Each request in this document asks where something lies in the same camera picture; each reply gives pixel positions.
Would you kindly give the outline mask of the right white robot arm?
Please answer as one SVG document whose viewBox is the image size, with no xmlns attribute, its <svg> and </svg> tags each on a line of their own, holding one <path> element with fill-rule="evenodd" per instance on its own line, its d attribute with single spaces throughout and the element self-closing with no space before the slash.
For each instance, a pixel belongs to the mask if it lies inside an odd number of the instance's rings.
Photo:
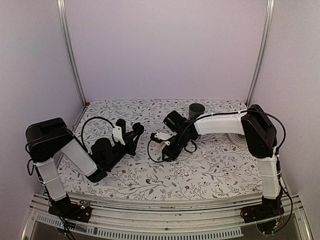
<svg viewBox="0 0 320 240">
<path fill-rule="evenodd" d="M 241 209 L 240 215 L 245 223 L 280 216 L 284 213 L 280 186 L 281 167 L 279 163 L 279 147 L 277 146 L 277 130 L 262 108 L 251 105 L 246 110 L 229 113 L 211 113 L 203 115 L 205 107 L 200 103 L 189 106 L 189 118 L 177 111 L 170 112 L 164 123 L 174 136 L 157 132 L 157 142 L 164 142 L 162 160 L 174 161 L 189 142 L 201 135 L 227 134 L 236 145 L 248 148 L 250 154 L 258 162 L 262 179 L 262 203 Z"/>
</svg>

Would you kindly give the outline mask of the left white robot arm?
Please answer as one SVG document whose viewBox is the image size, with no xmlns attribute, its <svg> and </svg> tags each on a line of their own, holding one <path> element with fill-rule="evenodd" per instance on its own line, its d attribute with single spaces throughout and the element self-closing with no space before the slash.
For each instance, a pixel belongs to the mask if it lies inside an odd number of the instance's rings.
<svg viewBox="0 0 320 240">
<path fill-rule="evenodd" d="M 89 222 L 92 213 L 90 203 L 85 200 L 71 202 L 59 177 L 54 155 L 62 153 L 90 182 L 98 183 L 125 155 L 135 156 L 138 140 L 145 130 L 137 122 L 131 131 L 127 131 L 123 119 L 118 119 L 111 128 L 111 139 L 101 137 L 90 149 L 85 147 L 84 139 L 77 138 L 60 117 L 32 124 L 26 129 L 25 149 L 50 197 L 49 214 Z"/>
</svg>

